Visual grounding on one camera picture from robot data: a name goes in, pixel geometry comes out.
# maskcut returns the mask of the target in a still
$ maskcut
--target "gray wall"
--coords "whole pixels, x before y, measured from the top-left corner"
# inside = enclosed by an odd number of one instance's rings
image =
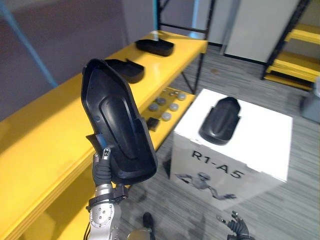
[[[198,11],[196,13],[195,27],[205,29],[207,24],[208,8],[211,0],[197,0]],[[239,0],[216,0],[211,19],[208,41],[215,44],[223,44],[224,39],[232,26],[238,9]]]
[[[91,58],[104,58],[126,43],[122,2],[47,0],[9,7],[55,80],[61,84]],[[51,89],[7,22],[0,18],[0,120]]]
[[[122,0],[127,42],[133,43],[154,29],[152,0]]]
[[[194,5],[194,0],[171,0],[162,12],[162,22],[190,28],[192,26]],[[186,30],[167,26],[163,26],[162,30],[182,35],[188,35],[190,33]]]
[[[241,0],[225,53],[266,62],[298,0]]]

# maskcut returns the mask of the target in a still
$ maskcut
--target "robotic finger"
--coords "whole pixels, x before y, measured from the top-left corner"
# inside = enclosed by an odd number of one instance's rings
[[[237,198],[236,195],[234,195],[234,194],[226,194],[226,195],[224,195],[224,197],[226,199],[236,199]]]
[[[234,220],[226,221],[222,216],[217,215],[216,219],[226,225],[236,236],[228,235],[227,240],[255,240],[249,235],[248,227],[245,221],[239,216],[236,211],[232,211],[231,216]]]

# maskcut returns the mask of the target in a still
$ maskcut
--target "gray carpet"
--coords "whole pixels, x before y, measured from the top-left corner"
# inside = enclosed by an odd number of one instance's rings
[[[196,60],[185,70],[190,81],[197,66]],[[121,239],[140,228],[142,214],[149,211],[157,240],[226,240],[231,231],[216,220],[216,214],[229,219],[233,209],[256,240],[319,239],[319,125],[299,114],[306,91],[261,81],[261,72],[261,65],[221,56],[218,47],[209,46],[197,92],[206,88],[293,117],[287,183],[221,212],[169,181],[163,164],[171,158],[170,134],[157,151],[157,174],[134,185],[129,199],[121,203]],[[181,76],[171,86],[188,91]]]

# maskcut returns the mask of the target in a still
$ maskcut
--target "yellow shelf board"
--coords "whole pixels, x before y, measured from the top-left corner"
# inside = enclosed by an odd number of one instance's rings
[[[285,41],[298,39],[301,41],[320,45],[320,27],[306,24],[297,24],[286,36]]]
[[[316,77],[320,75],[320,59],[292,52],[281,52],[274,60],[273,66],[304,73],[309,76]]]
[[[153,39],[151,33],[144,39]],[[174,33],[159,31],[159,38],[174,43],[170,56],[158,56],[138,50],[135,43],[121,49],[108,59],[129,59],[144,66],[144,78],[135,84],[130,84],[134,100],[140,110],[147,106],[167,87],[192,60],[200,53],[205,53],[207,41],[194,39]]]
[[[128,58],[145,67],[144,78],[130,84],[141,113],[199,54],[207,42],[169,32],[175,44],[161,57],[131,44],[110,58]],[[0,239],[17,239],[91,163],[93,133],[81,104],[78,74],[0,122]]]
[[[170,96],[169,93],[178,91],[179,93],[185,93],[186,98],[183,101],[180,101],[177,99],[176,95]],[[178,120],[181,118],[181,116],[185,113],[189,105],[192,103],[192,101],[195,99],[195,95],[192,95],[190,93],[180,91],[174,88],[167,87],[165,91],[163,91],[160,96],[160,98],[166,99],[166,104],[159,106],[158,111],[150,111],[149,109],[146,109],[141,116],[145,118],[147,121],[149,118],[155,118],[159,119],[160,122],[157,126],[156,131],[149,131],[150,137],[153,143],[153,146],[155,149],[158,149],[158,147],[161,145],[163,140],[167,137],[167,135],[171,132],[175,124],[178,122]],[[171,111],[169,109],[169,105],[175,103],[178,104],[178,110],[177,111]],[[161,115],[165,112],[168,112],[171,114],[171,119],[169,121],[164,121],[161,119]]]
[[[316,77],[313,75],[308,75],[305,74],[303,72],[298,72],[298,71],[294,71],[288,68],[281,68],[281,67],[277,67],[277,66],[269,66],[267,73],[270,73],[271,71],[275,71],[278,73],[282,73],[282,74],[286,74],[286,75],[290,75],[296,78],[300,78],[309,82],[314,83],[316,81]]]
[[[180,101],[176,95],[169,95],[169,93],[175,91],[185,93],[186,99]],[[146,109],[141,114],[146,120],[150,117],[160,119],[164,112],[172,114],[171,120],[160,120],[156,132],[149,131],[155,149],[158,149],[162,141],[182,117],[194,100],[195,95],[167,87],[159,97],[165,98],[166,104],[160,106],[156,112]],[[179,105],[178,111],[170,111],[168,109],[171,103]],[[89,213],[86,210],[86,206],[95,191],[91,174],[91,167],[89,166],[47,210],[35,220],[19,240],[82,239],[89,221]]]
[[[289,85],[299,89],[308,90],[308,91],[311,90],[311,87],[304,85],[301,82],[295,81],[293,79],[287,79],[287,78],[272,75],[272,74],[267,74],[264,78],[273,82]]]

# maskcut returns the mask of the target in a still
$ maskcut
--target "printed robot image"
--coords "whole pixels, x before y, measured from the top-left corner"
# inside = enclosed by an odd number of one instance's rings
[[[218,200],[225,199],[235,199],[237,198],[234,194],[218,195],[216,189],[212,186],[209,186],[206,181],[209,181],[211,178],[208,174],[204,172],[199,172],[197,176],[191,176],[189,174],[175,174],[177,178],[184,181],[186,184],[192,184],[193,187],[199,190],[209,189],[212,197]]]

